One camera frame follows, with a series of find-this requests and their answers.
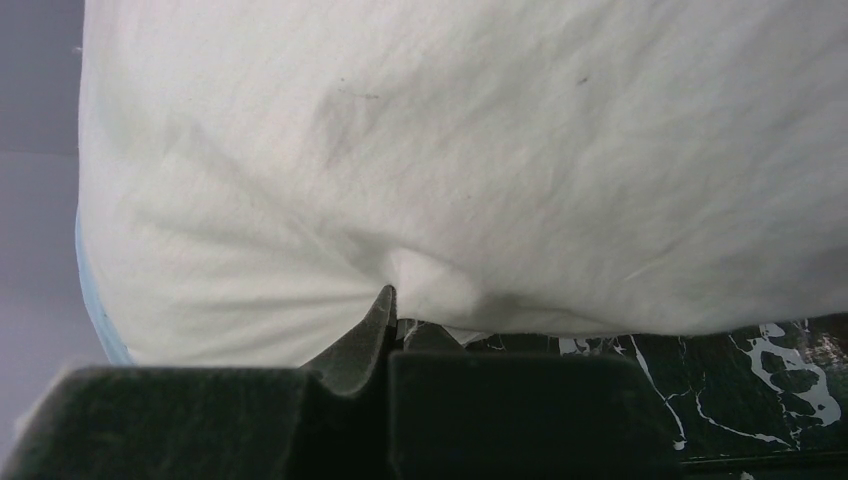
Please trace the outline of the white pillow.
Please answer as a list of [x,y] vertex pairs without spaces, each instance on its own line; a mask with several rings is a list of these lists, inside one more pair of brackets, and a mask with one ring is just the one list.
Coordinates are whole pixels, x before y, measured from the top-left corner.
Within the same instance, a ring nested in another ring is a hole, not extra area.
[[843,1],[89,1],[80,243],[137,364],[847,308]]

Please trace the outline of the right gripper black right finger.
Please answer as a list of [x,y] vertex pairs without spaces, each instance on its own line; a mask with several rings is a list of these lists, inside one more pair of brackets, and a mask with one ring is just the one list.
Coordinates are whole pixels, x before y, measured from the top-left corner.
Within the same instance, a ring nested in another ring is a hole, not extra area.
[[679,479],[660,413],[629,361],[470,353],[429,323],[388,363],[398,479]]

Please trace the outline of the light blue pillowcase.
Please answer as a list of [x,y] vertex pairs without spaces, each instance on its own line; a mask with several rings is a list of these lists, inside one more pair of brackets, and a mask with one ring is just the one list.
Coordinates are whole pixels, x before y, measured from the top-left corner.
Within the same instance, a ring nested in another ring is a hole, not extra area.
[[120,338],[100,300],[97,285],[91,273],[83,246],[79,212],[76,212],[75,215],[74,240],[83,303],[106,358],[113,365],[133,366],[135,365],[135,361],[125,343]]

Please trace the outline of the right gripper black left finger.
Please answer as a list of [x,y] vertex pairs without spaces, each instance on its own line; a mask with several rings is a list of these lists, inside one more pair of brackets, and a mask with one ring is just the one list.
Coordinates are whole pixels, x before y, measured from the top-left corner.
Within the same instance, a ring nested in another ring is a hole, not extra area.
[[36,409],[5,479],[384,479],[396,293],[299,368],[89,367]]

